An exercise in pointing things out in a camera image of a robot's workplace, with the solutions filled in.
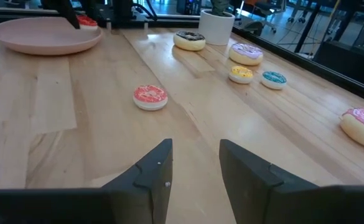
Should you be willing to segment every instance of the wooden table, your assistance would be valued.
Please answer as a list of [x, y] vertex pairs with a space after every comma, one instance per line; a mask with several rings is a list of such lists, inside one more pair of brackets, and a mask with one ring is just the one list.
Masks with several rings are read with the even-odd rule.
[[[164, 138], [174, 140], [172, 224], [234, 222], [222, 138], [318, 185], [364, 184], [364, 147], [338, 126], [363, 99], [267, 51], [251, 84], [233, 83], [228, 48], [245, 40], [187, 52], [173, 47], [174, 31], [114, 30], [66, 57], [0, 46], [0, 188], [99, 187]], [[264, 87], [266, 70], [285, 74], [288, 86]], [[168, 91], [163, 110], [134, 105], [145, 84]]]

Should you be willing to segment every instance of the chocolate frosted donut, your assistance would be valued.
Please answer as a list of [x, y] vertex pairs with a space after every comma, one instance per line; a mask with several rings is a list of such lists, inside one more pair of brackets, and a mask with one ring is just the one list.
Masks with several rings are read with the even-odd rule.
[[174, 44], [184, 50], [202, 50], [205, 47], [205, 37], [197, 32], [178, 31], [174, 35]]
[[258, 65], [263, 60], [262, 50], [250, 44], [233, 44], [229, 57], [243, 65]]

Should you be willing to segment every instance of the plate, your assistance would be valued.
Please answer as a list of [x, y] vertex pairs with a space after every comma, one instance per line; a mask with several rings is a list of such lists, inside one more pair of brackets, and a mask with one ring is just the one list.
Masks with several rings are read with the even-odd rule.
[[88, 50], [102, 38], [96, 31], [75, 29], [62, 17], [34, 17], [0, 23], [0, 42], [32, 55], [66, 55]]

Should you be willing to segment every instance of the white pot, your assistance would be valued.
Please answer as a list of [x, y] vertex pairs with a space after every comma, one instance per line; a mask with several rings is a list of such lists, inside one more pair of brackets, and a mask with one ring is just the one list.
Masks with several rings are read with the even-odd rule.
[[231, 30], [235, 21], [233, 14], [224, 12], [230, 17], [214, 16], [210, 9], [201, 11], [198, 32], [205, 37], [207, 44], [226, 45], [229, 42]]

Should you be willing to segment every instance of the blue frosted donut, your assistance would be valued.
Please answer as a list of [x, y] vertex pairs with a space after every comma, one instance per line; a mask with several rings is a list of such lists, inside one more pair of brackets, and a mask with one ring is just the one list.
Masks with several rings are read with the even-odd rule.
[[261, 82], [264, 86], [274, 90], [280, 90], [287, 85], [286, 77], [278, 72], [264, 72]]

